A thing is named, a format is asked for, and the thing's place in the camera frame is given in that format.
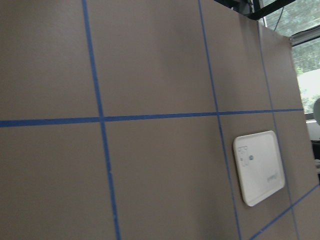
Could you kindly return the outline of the cream rabbit tray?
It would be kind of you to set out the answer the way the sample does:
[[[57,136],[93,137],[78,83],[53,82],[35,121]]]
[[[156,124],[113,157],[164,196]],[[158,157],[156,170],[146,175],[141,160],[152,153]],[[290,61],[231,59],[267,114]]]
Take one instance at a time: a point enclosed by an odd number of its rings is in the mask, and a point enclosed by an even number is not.
[[[274,131],[236,137],[233,153],[242,198],[249,207],[285,187],[285,173]]]

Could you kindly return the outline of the window frame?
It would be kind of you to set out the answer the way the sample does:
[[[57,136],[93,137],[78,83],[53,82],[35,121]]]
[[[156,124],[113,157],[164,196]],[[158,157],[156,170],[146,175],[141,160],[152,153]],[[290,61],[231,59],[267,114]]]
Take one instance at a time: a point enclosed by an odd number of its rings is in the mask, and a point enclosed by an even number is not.
[[[314,104],[320,98],[320,2],[295,0],[261,22],[289,38],[306,122],[314,123]]]

